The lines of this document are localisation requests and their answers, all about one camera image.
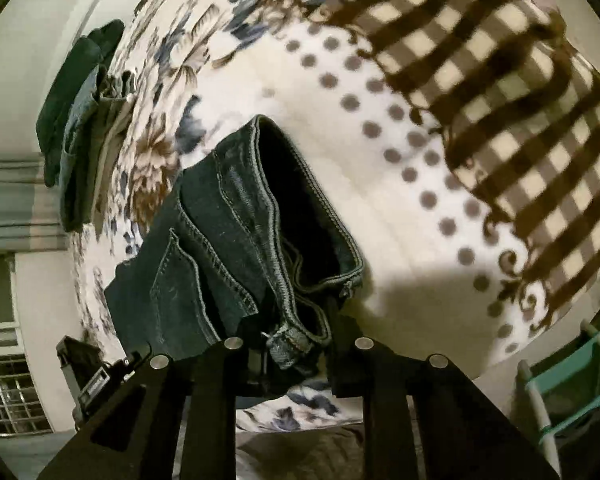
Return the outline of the dark blue denim jeans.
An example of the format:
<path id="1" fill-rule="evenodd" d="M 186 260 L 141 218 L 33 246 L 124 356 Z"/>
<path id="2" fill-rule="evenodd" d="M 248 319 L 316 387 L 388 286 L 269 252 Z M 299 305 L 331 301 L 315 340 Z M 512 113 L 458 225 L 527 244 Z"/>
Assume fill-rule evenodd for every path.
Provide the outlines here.
<path id="1" fill-rule="evenodd" d="M 238 337 L 262 359 L 254 394 L 272 398 L 316 373 L 363 270 L 308 164 L 258 115 L 178 176 L 105 297 L 126 352 L 184 360 Z"/>

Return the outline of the teal storage rack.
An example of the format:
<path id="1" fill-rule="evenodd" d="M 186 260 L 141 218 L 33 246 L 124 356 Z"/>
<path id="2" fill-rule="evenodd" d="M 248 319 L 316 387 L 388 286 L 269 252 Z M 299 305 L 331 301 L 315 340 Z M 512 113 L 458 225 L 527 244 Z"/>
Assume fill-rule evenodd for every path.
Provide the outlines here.
<path id="1" fill-rule="evenodd" d="M 533 440 L 562 479 L 560 450 L 600 420 L 600 329 L 582 321 L 577 340 L 537 370 L 528 361 L 520 361 L 517 378 L 534 416 Z"/>

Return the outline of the grey striped curtain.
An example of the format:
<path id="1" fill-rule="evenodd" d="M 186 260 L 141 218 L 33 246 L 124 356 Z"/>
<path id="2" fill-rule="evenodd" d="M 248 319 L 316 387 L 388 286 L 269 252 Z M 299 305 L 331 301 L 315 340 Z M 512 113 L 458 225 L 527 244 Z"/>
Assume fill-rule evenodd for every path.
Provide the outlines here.
<path id="1" fill-rule="evenodd" d="M 0 254 L 67 247 L 58 189 L 44 182 L 44 158 L 0 154 Z"/>

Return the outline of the folded light blue jeans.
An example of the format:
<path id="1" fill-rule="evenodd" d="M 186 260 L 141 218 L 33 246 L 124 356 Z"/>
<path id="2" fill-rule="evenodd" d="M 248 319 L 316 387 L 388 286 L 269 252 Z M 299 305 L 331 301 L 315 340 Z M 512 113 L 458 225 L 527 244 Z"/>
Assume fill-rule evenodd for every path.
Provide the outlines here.
<path id="1" fill-rule="evenodd" d="M 79 88 L 61 142 L 59 214 L 65 231 L 79 231 L 90 221 L 100 154 L 116 119 L 133 106 L 134 96 L 133 73 L 110 76 L 102 65 Z"/>

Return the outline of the dark green folded blanket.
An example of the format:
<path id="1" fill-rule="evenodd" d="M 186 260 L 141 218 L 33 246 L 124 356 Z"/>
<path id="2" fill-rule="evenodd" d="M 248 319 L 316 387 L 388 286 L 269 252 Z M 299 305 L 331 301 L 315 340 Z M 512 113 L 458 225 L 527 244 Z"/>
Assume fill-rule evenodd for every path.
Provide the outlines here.
<path id="1" fill-rule="evenodd" d="M 44 156 L 46 188 L 53 188 L 58 179 L 61 143 L 72 103 L 91 71 L 99 65 L 109 65 L 123 32 L 124 23 L 113 20 L 81 36 L 50 86 L 35 124 L 38 146 Z"/>

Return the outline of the checkered brown bed sheet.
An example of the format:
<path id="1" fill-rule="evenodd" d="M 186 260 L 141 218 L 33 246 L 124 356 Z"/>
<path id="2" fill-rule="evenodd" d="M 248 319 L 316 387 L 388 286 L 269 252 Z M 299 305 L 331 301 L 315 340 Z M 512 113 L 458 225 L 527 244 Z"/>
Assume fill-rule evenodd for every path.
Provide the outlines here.
<path id="1" fill-rule="evenodd" d="M 530 260 L 505 283 L 534 332 L 600 270 L 600 73 L 531 0 L 270 0 L 370 46 L 442 125 L 445 159 Z"/>

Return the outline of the floral bed cover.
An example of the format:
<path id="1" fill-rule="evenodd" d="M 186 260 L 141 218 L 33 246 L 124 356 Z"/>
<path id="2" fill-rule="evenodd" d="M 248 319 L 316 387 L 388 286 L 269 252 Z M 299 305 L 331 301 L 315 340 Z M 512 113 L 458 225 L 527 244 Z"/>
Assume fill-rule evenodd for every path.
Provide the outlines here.
<path id="1" fill-rule="evenodd" d="M 122 355 L 104 296 L 114 269 L 140 250 L 174 174 L 255 114 L 291 136 L 360 246 L 349 313 L 372 335 L 478 377 L 550 328 L 534 332 L 503 297 L 529 245 L 509 223 L 486 227 L 489 205 L 452 173 L 441 122 L 389 87 L 369 46 L 292 2 L 140 4 L 110 67 L 135 75 L 134 112 L 102 211 L 70 238 L 82 323 L 106 359 Z"/>

